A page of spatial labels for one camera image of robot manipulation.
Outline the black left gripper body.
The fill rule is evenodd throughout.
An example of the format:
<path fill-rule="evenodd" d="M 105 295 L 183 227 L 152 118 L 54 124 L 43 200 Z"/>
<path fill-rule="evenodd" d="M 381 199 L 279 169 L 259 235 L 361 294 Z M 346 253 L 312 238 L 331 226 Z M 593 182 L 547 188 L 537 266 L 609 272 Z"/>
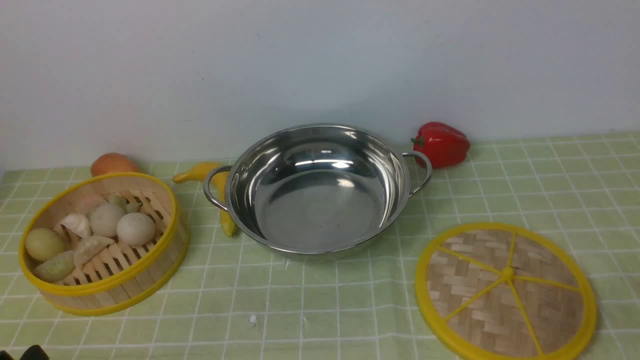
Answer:
<path fill-rule="evenodd" d="M 39 345 L 28 347 L 19 360 L 50 360 L 50 356 Z"/>

